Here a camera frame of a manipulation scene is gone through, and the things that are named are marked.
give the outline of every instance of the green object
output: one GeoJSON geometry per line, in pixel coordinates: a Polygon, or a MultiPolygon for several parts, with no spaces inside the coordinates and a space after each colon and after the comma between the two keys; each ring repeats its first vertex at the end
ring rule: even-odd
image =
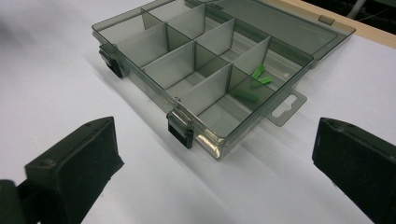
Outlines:
{"type": "Polygon", "coordinates": [[[259,78],[257,79],[262,85],[268,84],[270,82],[272,82],[272,77],[263,77],[263,78],[259,78]]]}
{"type": "Polygon", "coordinates": [[[246,92],[246,91],[240,91],[240,90],[235,90],[233,91],[233,95],[236,98],[239,98],[241,100],[246,100],[246,101],[250,101],[250,102],[256,102],[259,100],[259,97],[257,97],[256,95],[246,92]]]}
{"type": "Polygon", "coordinates": [[[257,81],[252,80],[251,86],[252,87],[260,87],[261,85],[269,84],[272,81],[273,81],[272,77],[262,77],[262,78],[257,79],[257,81]]]}
{"type": "Polygon", "coordinates": [[[256,70],[250,75],[251,77],[253,77],[254,79],[257,79],[262,72],[265,70],[264,65],[260,65],[256,68],[256,70]]]}

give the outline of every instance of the plastic organizer box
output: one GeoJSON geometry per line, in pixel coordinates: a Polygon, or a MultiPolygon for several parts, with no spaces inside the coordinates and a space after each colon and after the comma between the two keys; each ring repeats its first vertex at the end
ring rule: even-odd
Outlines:
{"type": "Polygon", "coordinates": [[[159,0],[92,29],[107,65],[165,112],[169,132],[216,160],[262,118],[282,126],[306,101],[298,80],[354,32],[243,0],[159,0]],[[290,95],[291,110],[274,116],[290,95]]]}

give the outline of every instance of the wooden edge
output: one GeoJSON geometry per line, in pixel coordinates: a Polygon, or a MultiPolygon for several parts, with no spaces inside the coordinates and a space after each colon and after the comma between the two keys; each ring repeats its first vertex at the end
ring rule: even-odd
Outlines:
{"type": "Polygon", "coordinates": [[[264,3],[281,8],[293,14],[298,14],[306,18],[318,18],[318,15],[324,15],[335,19],[345,25],[352,26],[356,29],[355,35],[373,40],[374,42],[396,49],[396,35],[379,30],[372,26],[366,25],[359,21],[338,15],[329,10],[317,7],[301,0],[262,0],[264,3]]]}

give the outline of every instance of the black latch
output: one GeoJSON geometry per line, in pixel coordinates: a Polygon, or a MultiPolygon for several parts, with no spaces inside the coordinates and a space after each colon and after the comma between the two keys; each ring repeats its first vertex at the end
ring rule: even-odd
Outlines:
{"type": "Polygon", "coordinates": [[[119,63],[117,60],[113,59],[110,55],[108,55],[102,48],[99,50],[99,54],[102,56],[103,60],[105,60],[107,67],[111,69],[111,71],[116,74],[117,77],[123,77],[119,63]]]}
{"type": "Polygon", "coordinates": [[[168,119],[168,131],[183,146],[190,149],[194,138],[194,131],[188,128],[188,122],[184,120],[176,111],[172,110],[166,115],[168,119]]]}

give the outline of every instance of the box latch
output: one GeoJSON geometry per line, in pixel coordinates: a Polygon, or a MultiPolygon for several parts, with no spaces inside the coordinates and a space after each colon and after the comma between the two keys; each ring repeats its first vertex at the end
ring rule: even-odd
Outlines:
{"type": "Polygon", "coordinates": [[[107,67],[111,69],[111,71],[116,74],[117,77],[122,77],[122,72],[117,60],[113,59],[110,54],[105,51],[105,45],[102,45],[99,50],[99,54],[102,56],[102,59],[105,60],[107,67]]]}
{"type": "Polygon", "coordinates": [[[323,22],[325,24],[328,24],[328,25],[332,25],[334,23],[335,19],[327,17],[327,16],[324,16],[324,15],[321,15],[319,17],[318,21],[321,21],[321,22],[323,22]]]}
{"type": "Polygon", "coordinates": [[[168,119],[168,131],[171,133],[183,146],[190,149],[192,147],[192,140],[194,131],[188,127],[188,122],[184,120],[175,110],[170,111],[166,118],[168,119]]]}

